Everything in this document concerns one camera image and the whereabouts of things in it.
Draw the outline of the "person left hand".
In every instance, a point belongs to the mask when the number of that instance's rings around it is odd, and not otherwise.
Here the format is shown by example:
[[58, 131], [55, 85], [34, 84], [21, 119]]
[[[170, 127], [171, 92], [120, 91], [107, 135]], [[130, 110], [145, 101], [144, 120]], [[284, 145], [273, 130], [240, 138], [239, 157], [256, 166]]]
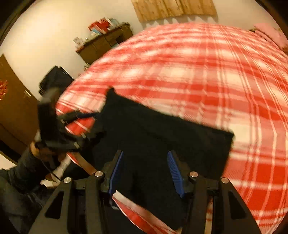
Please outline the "person left hand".
[[33, 156], [41, 160], [44, 165], [50, 170], [54, 170], [59, 167], [60, 163], [66, 157], [66, 152], [54, 152], [50, 151], [48, 148], [37, 148], [35, 146], [35, 141], [31, 142], [30, 150]]

